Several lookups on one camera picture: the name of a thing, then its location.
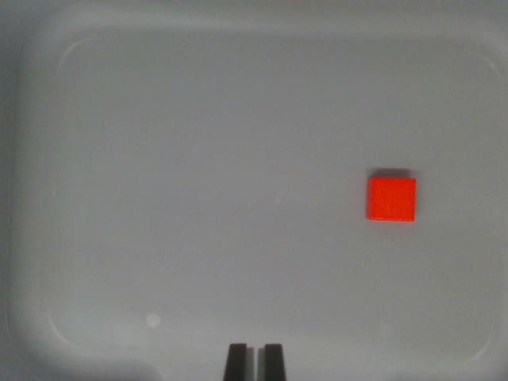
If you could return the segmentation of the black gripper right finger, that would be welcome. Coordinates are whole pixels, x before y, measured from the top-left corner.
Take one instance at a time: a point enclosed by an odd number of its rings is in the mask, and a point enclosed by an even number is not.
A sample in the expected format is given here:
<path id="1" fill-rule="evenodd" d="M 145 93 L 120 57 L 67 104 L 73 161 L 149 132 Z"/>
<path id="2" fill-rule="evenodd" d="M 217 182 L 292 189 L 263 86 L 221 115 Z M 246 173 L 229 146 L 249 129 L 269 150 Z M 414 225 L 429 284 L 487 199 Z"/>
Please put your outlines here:
<path id="1" fill-rule="evenodd" d="M 286 381 L 287 373 L 281 344 L 266 344 L 258 350 L 258 381 Z"/>

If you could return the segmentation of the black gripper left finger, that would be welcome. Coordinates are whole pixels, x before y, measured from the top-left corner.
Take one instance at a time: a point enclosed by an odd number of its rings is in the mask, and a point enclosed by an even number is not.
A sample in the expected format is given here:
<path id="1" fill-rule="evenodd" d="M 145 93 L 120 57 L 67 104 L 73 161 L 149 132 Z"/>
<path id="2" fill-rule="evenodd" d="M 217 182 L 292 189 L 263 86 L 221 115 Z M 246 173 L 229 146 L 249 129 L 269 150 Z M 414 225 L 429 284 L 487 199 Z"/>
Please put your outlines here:
<path id="1" fill-rule="evenodd" d="M 225 381 L 249 381 L 254 379 L 253 348 L 245 343 L 229 346 L 224 371 Z"/>

